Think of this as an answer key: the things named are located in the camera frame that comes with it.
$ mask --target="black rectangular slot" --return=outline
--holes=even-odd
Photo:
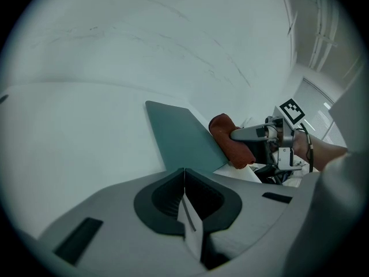
[[[75,265],[102,224],[102,220],[85,218],[54,253],[69,264]]]
[[[292,200],[292,197],[289,196],[285,196],[285,195],[280,195],[280,194],[275,194],[275,193],[271,193],[271,192],[266,192],[262,195],[262,197],[265,198],[269,198],[275,201],[279,201],[279,202],[283,202],[283,203],[290,203]]]

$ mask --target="black cable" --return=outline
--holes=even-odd
[[[276,130],[276,132],[279,132],[279,133],[283,132],[283,129],[282,130],[278,130],[275,125],[266,125],[266,127],[274,128]]]
[[[276,184],[277,184],[277,185],[282,185],[282,182],[281,182],[281,180],[279,179],[278,175],[276,175],[276,176],[274,177],[274,179],[276,180]]]
[[[312,173],[312,169],[314,167],[314,150],[312,148],[312,143],[311,143],[309,132],[307,131],[305,125],[303,125],[302,123],[300,124],[301,124],[301,127],[303,128],[303,131],[305,131],[305,134],[306,134],[306,139],[307,139],[307,144],[308,144],[308,148],[306,152],[306,159],[309,162],[309,172]]]

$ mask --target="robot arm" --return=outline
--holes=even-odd
[[[293,137],[297,123],[305,116],[297,103],[290,99],[275,107],[273,116],[267,117],[264,124],[234,130],[231,139],[244,142],[256,157],[257,163],[276,166],[279,170],[300,170],[293,166]],[[282,144],[279,146],[277,128],[283,130]],[[270,144],[278,146],[278,159],[274,159]]]

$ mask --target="ceiling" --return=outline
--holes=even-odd
[[[297,14],[297,63],[346,88],[366,60],[364,45],[345,9],[336,0],[290,0],[290,4],[293,16]]]

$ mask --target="white surface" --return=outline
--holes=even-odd
[[[282,185],[287,187],[295,187],[298,188],[301,184],[302,178],[289,178],[285,182],[282,183]]]
[[[219,169],[217,169],[216,171],[214,171],[214,173],[224,175],[225,177],[237,178],[237,179],[242,179],[244,181],[261,183],[260,179],[256,176],[256,174],[254,174],[254,172],[252,171],[249,165],[247,165],[243,169],[236,169],[233,166],[226,164],[220,167]]]
[[[183,195],[183,200],[186,203],[187,211],[189,213],[189,216],[191,218],[191,221],[196,231],[194,231],[190,225],[190,222],[186,215],[186,211],[185,211],[182,201],[179,204],[177,220],[184,224],[184,229],[185,229],[184,241],[187,247],[191,250],[193,256],[198,261],[200,261],[201,248],[202,248],[202,236],[204,234],[203,227],[202,227],[202,220],[196,213],[194,207],[192,206],[190,200],[187,198],[186,194]]]
[[[112,85],[11,87],[0,106],[2,190],[17,226],[37,237],[94,192],[164,171],[145,111],[186,101]]]
[[[3,76],[142,88],[241,124],[273,112],[294,54],[288,30],[284,0],[35,0]]]

